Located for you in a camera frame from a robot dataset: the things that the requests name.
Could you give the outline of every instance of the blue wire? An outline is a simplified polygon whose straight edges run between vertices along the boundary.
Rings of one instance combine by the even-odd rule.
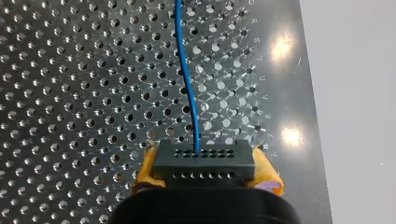
[[[187,96],[189,98],[190,104],[190,112],[191,112],[191,119],[192,119],[192,128],[194,134],[194,152],[200,152],[199,146],[199,126],[198,126],[198,119],[197,119],[197,108],[194,101],[194,92],[192,90],[192,85],[190,83],[190,74],[189,68],[187,67],[186,63],[186,54],[184,52],[183,47],[183,32],[181,30],[181,4],[180,0],[175,0],[175,26],[176,26],[176,42],[177,42],[177,51],[178,51],[178,58],[180,60],[181,70],[183,72],[183,79],[184,84],[186,85],[187,89]]]

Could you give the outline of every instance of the black connector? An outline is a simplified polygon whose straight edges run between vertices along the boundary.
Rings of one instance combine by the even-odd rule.
[[[193,153],[192,145],[161,141],[153,165],[155,179],[168,188],[243,187],[254,179],[255,164],[246,140],[234,145],[202,145]]]

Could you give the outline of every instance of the black object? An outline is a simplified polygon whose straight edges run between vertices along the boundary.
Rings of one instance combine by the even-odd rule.
[[[289,203],[260,189],[147,189],[123,201],[110,224],[301,224]]]
[[[230,187],[243,186],[254,178],[255,164],[247,140],[234,145],[202,145],[194,154],[192,145],[173,145],[161,141],[153,164],[155,179],[163,179],[166,187]]]

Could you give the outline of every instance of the perforated metal sheet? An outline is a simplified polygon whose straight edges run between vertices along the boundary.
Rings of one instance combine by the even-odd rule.
[[[184,4],[203,143],[260,145],[298,186],[286,197],[305,223],[330,223],[298,2]],[[130,195],[146,139],[192,140],[173,0],[0,8],[0,223],[106,223]],[[309,172],[315,187],[295,177]]]

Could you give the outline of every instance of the white surface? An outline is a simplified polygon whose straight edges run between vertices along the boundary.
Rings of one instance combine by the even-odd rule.
[[[396,1],[301,0],[334,224],[396,223]]]

